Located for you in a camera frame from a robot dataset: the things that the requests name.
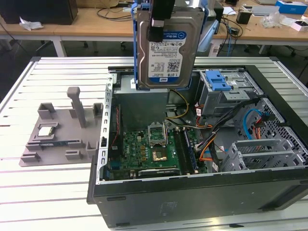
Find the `yellow wire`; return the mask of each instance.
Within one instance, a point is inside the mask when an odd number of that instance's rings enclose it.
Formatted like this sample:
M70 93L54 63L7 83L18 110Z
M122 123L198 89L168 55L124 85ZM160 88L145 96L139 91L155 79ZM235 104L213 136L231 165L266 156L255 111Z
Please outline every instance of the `yellow wire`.
M183 114L181 115L177 115L177 116L173 116L173 117L166 117L166 119L177 119L177 118L181 118L182 116L186 115L188 113L188 110L189 110L189 104L187 102L187 100L184 98L184 96L182 96L177 90L173 90L173 89L170 89L170 91L173 91L175 93L177 93L186 103L186 110Z

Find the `floor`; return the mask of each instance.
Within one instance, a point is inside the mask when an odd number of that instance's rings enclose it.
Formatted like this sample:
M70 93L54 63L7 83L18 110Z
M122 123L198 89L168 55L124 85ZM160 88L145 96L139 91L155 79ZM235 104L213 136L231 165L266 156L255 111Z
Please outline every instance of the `floor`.
M41 46L40 41L22 40L22 46L27 50L28 54L36 56L36 49ZM64 46L68 56L94 56L92 42L88 42L89 47L84 48L83 42L79 41L65 41ZM133 44L132 42L125 43L126 49L121 50L119 42L98 42L97 56L132 56ZM18 79L26 65L29 63L31 57L26 54L18 44L14 43L11 51L5 51L0 47L0 101L5 97L14 82ZM232 52L232 56L243 57L259 57L259 47L249 46L248 50L245 45L236 45ZM298 50L304 50L306 47L295 47ZM272 46L270 53L266 56L276 56L279 60L295 75L299 76L302 69L308 63L308 48L306 51L295 51L294 57L291 56L289 48L284 46ZM55 57L56 52L52 45L46 47L39 54L40 56ZM226 56L226 52L221 52L219 56ZM197 56L208 56L207 52L198 53ZM308 68L305 69L300 80L306 84L308 82Z

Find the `blue plastic latch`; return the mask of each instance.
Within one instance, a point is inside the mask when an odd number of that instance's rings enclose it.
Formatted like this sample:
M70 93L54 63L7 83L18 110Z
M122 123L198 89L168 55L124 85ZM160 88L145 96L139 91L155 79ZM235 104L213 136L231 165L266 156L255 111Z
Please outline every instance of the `blue plastic latch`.
M212 86L212 90L231 90L225 77L219 71L205 71L205 76Z

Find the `hard drive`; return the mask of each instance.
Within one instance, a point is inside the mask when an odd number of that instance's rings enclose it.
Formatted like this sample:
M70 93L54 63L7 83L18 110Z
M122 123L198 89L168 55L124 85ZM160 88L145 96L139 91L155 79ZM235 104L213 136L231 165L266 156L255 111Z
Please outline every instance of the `hard drive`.
M174 8L165 20L162 42L147 39L150 15L137 12L138 88L185 88L189 85L205 13Z

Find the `green circuit board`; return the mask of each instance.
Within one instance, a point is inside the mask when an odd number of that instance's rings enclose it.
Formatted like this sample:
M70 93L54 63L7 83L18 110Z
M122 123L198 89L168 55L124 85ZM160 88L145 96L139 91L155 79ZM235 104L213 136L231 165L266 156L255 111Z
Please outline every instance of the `green circuit board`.
M193 129L187 129L191 146L198 140ZM163 136L161 131L151 132L153 140ZM155 161L153 153L163 152L166 160ZM123 133L123 154L118 160L111 161L112 179L129 179L130 171L148 168L178 168L179 159L175 147L173 130L167 131L167 145L165 147L150 147L148 130L127 131Z
M149 134L147 130L126 132L123 137L123 154L121 158L121 168L138 169L138 168L154 168L154 167L179 167L179 160L173 140L173 132L168 133L167 144L167 160L153 161L153 152L156 148L151 148L149 144ZM160 134L153 134L152 139L161 139Z

